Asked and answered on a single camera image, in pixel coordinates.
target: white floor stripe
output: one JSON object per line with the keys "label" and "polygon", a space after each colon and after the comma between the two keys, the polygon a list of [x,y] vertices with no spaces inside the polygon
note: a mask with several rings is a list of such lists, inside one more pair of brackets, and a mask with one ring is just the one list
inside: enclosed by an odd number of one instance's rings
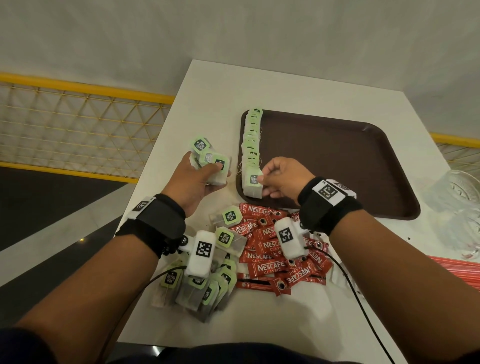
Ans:
{"label": "white floor stripe", "polygon": [[129,183],[2,250],[0,286],[121,216],[134,189]]}

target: transparent glass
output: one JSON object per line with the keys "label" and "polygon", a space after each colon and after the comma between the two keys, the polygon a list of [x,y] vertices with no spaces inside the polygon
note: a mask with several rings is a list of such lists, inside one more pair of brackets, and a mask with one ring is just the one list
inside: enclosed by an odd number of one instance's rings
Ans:
{"label": "transparent glass", "polygon": [[435,232],[445,246],[460,251],[465,259],[479,255],[480,209],[466,208],[458,213],[437,214],[435,225]]}
{"label": "transparent glass", "polygon": [[437,212],[480,208],[480,181],[461,170],[450,170],[422,195],[425,203]]}

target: floor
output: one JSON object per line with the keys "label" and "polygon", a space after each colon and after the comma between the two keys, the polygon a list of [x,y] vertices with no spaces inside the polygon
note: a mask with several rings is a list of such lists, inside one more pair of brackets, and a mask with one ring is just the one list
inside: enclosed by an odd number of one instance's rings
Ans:
{"label": "floor", "polygon": [[[0,168],[0,328],[14,324],[114,235],[134,184]],[[109,361],[161,348],[117,343]]]}

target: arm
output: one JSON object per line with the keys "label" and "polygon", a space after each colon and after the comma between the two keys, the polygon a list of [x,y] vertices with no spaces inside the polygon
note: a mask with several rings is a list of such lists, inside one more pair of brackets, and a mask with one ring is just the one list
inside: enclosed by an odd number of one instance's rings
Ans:
{"label": "arm", "polygon": [[[187,153],[162,191],[188,217],[201,199],[224,186],[205,185],[222,165],[195,170]],[[107,335],[150,280],[158,256],[135,235],[113,238],[78,271],[30,310],[17,324],[40,336],[59,363],[92,363]],[[130,312],[115,332],[116,341]]]}
{"label": "arm", "polygon": [[[263,173],[264,195],[294,200],[313,178],[299,162],[282,157]],[[480,349],[480,294],[474,288],[365,210],[346,214],[329,237],[410,363],[451,361]]]}

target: wire mesh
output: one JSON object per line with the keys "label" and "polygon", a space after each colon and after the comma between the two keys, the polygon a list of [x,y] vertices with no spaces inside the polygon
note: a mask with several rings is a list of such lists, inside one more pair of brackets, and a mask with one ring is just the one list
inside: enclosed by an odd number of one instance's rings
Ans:
{"label": "wire mesh", "polygon": [[437,143],[453,170],[462,170],[480,179],[480,149]]}
{"label": "wire mesh", "polygon": [[0,82],[0,160],[139,178],[169,108]]}

